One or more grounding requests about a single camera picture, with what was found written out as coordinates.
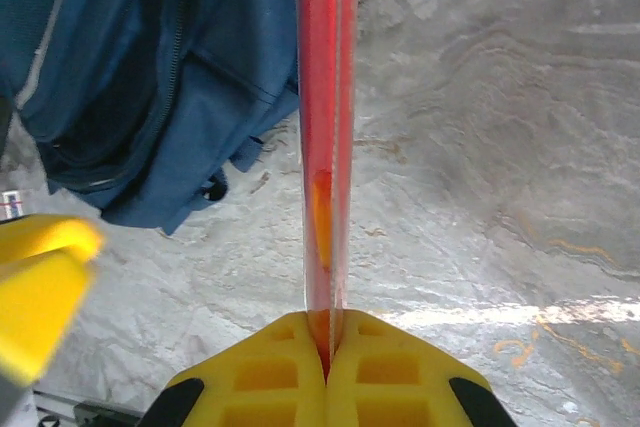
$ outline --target blue fabric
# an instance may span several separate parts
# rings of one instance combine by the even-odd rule
[[[0,0],[0,74],[16,89],[27,78],[31,58],[40,44],[53,2]]]
[[[13,95],[47,18],[21,53],[5,55],[0,32]],[[251,167],[258,137],[297,108],[296,83],[295,0],[63,0],[20,115],[50,190],[171,233],[224,196],[227,160]]]

